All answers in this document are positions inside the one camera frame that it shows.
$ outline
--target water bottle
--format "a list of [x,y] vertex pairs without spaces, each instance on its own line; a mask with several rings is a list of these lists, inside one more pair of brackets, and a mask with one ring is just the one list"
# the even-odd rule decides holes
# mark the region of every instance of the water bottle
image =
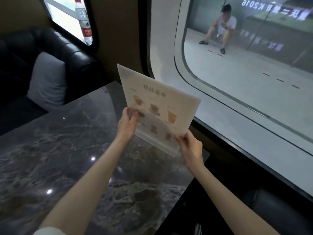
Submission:
[[75,11],[80,24],[81,31],[83,32],[84,40],[87,45],[92,44],[92,31],[88,19],[88,15],[81,0],[75,0]]

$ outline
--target drink menu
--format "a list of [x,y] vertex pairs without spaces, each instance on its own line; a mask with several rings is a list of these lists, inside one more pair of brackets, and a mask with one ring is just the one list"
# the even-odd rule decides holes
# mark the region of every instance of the drink menu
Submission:
[[184,137],[201,100],[119,64],[117,68],[127,106],[139,113],[135,135],[176,156],[174,137]]

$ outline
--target hand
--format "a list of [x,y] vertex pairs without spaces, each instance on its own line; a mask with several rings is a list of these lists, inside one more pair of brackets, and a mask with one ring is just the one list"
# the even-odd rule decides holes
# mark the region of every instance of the hand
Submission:
[[188,141],[188,144],[186,144],[179,136],[176,136],[175,139],[180,146],[182,158],[184,159],[187,168],[192,174],[195,174],[199,169],[204,167],[202,158],[202,142],[197,140],[190,131],[188,131],[185,135],[185,139]]
[[131,137],[133,137],[138,119],[138,112],[134,112],[132,118],[128,114],[128,107],[123,110],[122,118],[118,122],[118,130],[115,139],[121,140],[124,143],[128,143]]

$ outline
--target sitting man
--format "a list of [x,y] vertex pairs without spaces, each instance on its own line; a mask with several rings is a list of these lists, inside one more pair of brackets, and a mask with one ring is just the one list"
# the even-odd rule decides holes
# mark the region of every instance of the sitting man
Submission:
[[210,27],[208,33],[206,34],[204,40],[200,41],[199,44],[208,44],[209,39],[214,33],[216,27],[217,36],[220,34],[223,35],[223,45],[221,47],[221,53],[225,54],[225,45],[229,41],[230,33],[235,29],[237,20],[234,16],[231,15],[232,7],[227,4],[223,7],[223,10],[213,25]]

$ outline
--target marble table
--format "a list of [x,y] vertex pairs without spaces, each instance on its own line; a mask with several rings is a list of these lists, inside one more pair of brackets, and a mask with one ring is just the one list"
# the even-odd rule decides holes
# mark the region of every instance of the marble table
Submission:
[[[126,106],[112,82],[0,137],[0,231],[32,234],[113,141]],[[86,234],[153,234],[193,177],[134,136]]]

